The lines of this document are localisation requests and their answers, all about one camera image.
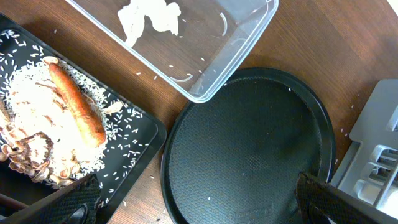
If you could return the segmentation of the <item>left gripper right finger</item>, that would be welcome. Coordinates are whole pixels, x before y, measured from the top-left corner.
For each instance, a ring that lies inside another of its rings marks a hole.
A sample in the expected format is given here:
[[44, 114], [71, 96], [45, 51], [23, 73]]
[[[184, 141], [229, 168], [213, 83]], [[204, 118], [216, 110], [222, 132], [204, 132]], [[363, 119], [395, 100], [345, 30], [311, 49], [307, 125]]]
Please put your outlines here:
[[295, 198], [304, 223], [389, 222], [385, 213], [308, 173], [299, 173]]

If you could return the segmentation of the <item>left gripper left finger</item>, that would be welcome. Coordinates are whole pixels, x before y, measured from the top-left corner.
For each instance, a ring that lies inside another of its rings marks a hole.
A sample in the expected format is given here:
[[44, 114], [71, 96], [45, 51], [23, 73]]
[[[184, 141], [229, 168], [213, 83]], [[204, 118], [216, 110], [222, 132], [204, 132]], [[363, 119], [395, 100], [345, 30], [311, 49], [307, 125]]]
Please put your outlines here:
[[97, 176], [89, 174], [1, 220], [1, 223], [95, 223], [100, 199]]

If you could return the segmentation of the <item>food scraps and rice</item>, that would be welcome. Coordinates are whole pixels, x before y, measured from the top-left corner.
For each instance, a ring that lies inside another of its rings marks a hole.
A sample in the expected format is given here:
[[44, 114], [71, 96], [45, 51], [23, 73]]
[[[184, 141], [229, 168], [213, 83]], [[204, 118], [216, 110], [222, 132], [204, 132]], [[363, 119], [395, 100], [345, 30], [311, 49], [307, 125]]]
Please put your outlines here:
[[6, 99], [1, 98], [6, 109], [6, 117], [1, 121], [1, 142], [5, 149], [16, 152], [11, 159], [16, 171], [29, 175], [34, 182], [59, 189], [93, 174], [87, 173], [86, 169], [94, 168], [101, 160], [108, 142], [103, 118], [119, 112], [123, 103], [117, 101], [106, 108], [97, 107], [62, 67], [91, 109], [101, 118], [106, 133], [106, 140], [100, 146], [86, 146], [70, 110], [51, 79], [48, 61], [62, 67], [59, 58], [43, 57], [42, 69], [23, 69], [23, 76], [15, 78], [12, 83], [10, 95]]

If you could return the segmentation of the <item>orange carrot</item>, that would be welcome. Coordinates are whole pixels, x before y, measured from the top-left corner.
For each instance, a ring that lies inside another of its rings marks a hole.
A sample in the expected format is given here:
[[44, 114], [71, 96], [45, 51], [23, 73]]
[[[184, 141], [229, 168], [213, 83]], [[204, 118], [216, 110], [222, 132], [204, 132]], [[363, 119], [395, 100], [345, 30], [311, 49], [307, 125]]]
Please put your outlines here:
[[102, 120], [91, 109], [75, 82], [58, 64], [50, 63], [48, 68], [51, 79], [70, 110], [85, 145], [98, 147], [103, 144], [106, 133]]

